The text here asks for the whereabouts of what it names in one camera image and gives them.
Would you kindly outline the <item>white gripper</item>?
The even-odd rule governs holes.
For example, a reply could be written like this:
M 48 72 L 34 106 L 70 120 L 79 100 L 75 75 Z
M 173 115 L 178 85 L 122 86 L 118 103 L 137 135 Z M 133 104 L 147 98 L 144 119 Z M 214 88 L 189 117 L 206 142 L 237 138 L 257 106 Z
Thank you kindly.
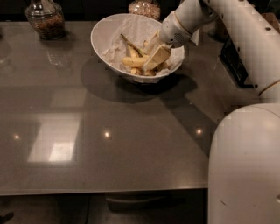
M 189 42 L 193 34 L 203 25 L 213 22 L 217 14 L 203 0 L 184 0 L 162 22 L 160 31 L 156 31 L 143 52 L 150 55 L 143 70 L 153 70 L 171 56 L 171 45 L 179 48 Z

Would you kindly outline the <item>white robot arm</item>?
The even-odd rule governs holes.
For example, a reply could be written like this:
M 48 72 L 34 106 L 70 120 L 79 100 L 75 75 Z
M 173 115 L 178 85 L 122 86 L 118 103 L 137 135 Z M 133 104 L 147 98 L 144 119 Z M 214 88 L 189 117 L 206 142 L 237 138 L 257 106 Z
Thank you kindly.
M 183 0 L 157 40 L 181 47 L 215 18 L 261 101 L 228 114 L 213 135 L 207 224 L 280 224 L 280 33 L 248 0 Z

